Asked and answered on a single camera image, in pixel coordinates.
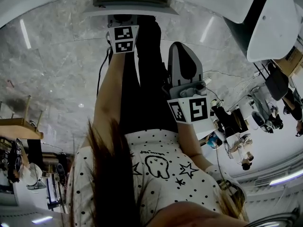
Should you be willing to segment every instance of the shoe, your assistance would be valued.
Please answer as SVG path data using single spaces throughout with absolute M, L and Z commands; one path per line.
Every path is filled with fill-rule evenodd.
M 213 101 L 210 102 L 211 107 L 217 106 L 217 99 L 214 99 Z
M 224 100 L 221 100 L 220 102 L 218 102 L 217 107 L 223 107 L 223 102 L 224 102 Z

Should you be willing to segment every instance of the wooden chair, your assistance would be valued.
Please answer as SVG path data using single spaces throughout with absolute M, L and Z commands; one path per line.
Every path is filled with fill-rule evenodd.
M 0 136 L 7 139 L 27 139 L 27 140 L 41 140 L 43 139 L 43 133 L 38 131 L 38 126 L 42 117 L 43 111 L 41 111 L 37 126 L 31 125 L 26 121 L 27 112 L 29 108 L 31 96 L 28 96 L 27 105 L 25 109 L 24 118 L 0 119 Z

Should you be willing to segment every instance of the hand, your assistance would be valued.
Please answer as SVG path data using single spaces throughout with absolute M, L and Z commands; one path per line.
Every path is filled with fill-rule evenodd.
M 302 122 L 298 122 L 297 124 L 297 132 L 301 132 L 303 130 L 303 123 Z

